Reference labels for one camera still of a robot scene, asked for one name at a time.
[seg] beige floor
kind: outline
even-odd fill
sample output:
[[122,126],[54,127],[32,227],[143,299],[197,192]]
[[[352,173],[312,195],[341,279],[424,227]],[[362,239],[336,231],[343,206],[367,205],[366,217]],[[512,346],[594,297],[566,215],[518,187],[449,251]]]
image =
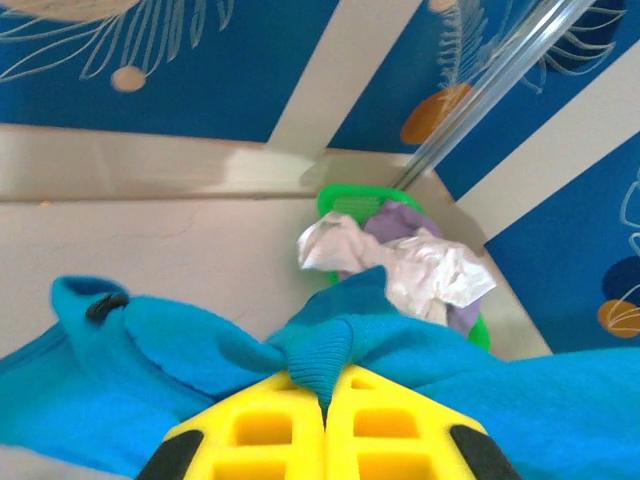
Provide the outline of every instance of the beige floor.
[[[452,238],[471,239],[446,192],[430,181],[414,195]],[[0,356],[53,324],[48,288],[68,273],[198,304],[263,339],[327,285],[324,275],[296,266],[295,240],[315,219],[311,199],[2,206]],[[496,355],[548,353],[506,284],[487,296],[483,313]],[[0,470],[4,480],[108,478],[9,450],[0,451]]]

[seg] crumpled plastic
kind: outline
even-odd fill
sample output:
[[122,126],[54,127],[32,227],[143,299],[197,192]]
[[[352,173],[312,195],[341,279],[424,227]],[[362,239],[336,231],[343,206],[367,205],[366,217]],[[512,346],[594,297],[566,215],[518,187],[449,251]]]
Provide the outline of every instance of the crumpled plastic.
[[467,307],[496,286],[469,247],[425,228],[381,245],[349,215],[330,212],[298,239],[302,269],[387,271],[387,298],[401,312],[446,325],[446,304]]

